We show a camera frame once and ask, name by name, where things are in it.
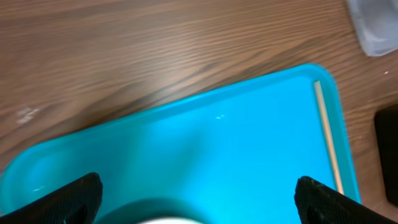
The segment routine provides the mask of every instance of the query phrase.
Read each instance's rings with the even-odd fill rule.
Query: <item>white object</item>
[[[359,41],[368,56],[398,49],[398,0],[347,0]]]
[[[200,223],[186,218],[159,218],[156,220],[146,221],[141,224],[200,224]]]

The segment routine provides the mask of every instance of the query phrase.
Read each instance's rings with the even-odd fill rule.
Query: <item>wooden table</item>
[[[363,204],[386,202],[373,116],[398,52],[369,58],[344,0],[2,0],[0,167],[27,147],[301,63],[340,89]]]

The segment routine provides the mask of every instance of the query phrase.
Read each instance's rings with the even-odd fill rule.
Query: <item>wooden stick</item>
[[[320,81],[317,81],[314,83],[314,85],[315,85],[315,93],[317,94],[318,107],[322,119],[323,132],[325,133],[326,143],[328,146],[329,156],[331,160],[331,166],[333,169],[333,173],[335,175],[337,191],[339,191],[340,194],[344,195],[343,184],[341,183],[340,171],[338,168],[338,163],[336,158],[335,145],[333,144],[329,117],[328,117],[328,112],[326,110],[325,99],[323,98],[321,83]]]

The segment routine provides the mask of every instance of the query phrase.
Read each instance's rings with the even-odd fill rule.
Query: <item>wood grain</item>
[[[363,203],[386,202],[373,116],[398,52],[363,54],[344,0],[1,0],[0,167],[40,141],[301,63],[340,89]]]

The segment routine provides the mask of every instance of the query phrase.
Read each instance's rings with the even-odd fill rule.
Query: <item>blue tray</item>
[[[360,202],[338,90],[326,70],[307,64],[37,144],[6,169],[1,210],[97,172],[104,194],[96,223],[164,209],[205,223],[300,223],[299,177],[336,188],[317,80],[345,194]]]

